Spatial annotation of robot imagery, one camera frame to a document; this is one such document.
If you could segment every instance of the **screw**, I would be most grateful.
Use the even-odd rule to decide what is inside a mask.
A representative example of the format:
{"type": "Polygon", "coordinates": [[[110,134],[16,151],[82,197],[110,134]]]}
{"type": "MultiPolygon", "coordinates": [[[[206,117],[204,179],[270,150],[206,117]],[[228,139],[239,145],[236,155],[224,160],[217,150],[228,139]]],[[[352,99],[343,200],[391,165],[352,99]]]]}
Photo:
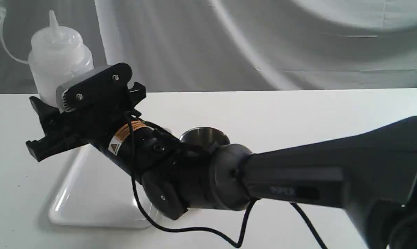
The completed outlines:
{"type": "Polygon", "coordinates": [[[77,100],[83,100],[83,99],[84,99],[84,95],[82,95],[82,94],[78,93],[78,94],[76,95],[76,99],[77,99],[77,100]]]}
{"type": "Polygon", "coordinates": [[[164,151],[165,149],[161,145],[153,145],[153,150],[156,152],[161,152],[161,151],[164,151]]]}

